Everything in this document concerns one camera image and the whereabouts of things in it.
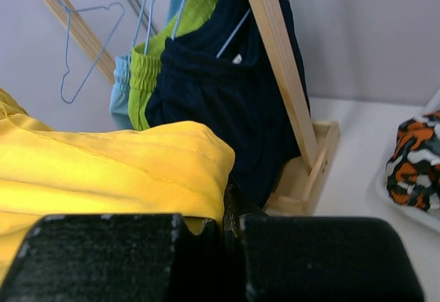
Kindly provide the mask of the yellow shorts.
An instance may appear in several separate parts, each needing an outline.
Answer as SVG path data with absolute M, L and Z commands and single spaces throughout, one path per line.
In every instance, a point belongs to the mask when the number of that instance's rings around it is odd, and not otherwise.
M 235 161 L 207 126 L 56 131 L 1 92 L 1 273 L 49 214 L 180 213 L 220 222 Z

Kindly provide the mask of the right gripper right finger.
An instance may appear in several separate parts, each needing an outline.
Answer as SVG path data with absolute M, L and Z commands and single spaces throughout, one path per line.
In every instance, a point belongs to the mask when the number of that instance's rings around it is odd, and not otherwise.
M 269 216 L 234 180 L 223 218 L 226 301 L 423 301 L 395 229 L 375 217 Z

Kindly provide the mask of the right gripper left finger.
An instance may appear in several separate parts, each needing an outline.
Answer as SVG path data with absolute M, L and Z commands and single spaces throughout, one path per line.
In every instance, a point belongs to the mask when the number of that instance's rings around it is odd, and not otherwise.
M 51 215 L 25 236 L 2 301 L 220 301 L 220 232 L 178 214 Z

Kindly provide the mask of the orange camouflage shorts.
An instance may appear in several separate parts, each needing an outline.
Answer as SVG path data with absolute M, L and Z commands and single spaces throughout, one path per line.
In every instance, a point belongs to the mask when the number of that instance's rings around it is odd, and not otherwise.
M 439 209 L 439 111 L 398 126 L 385 172 L 386 190 L 394 203 L 425 212 Z

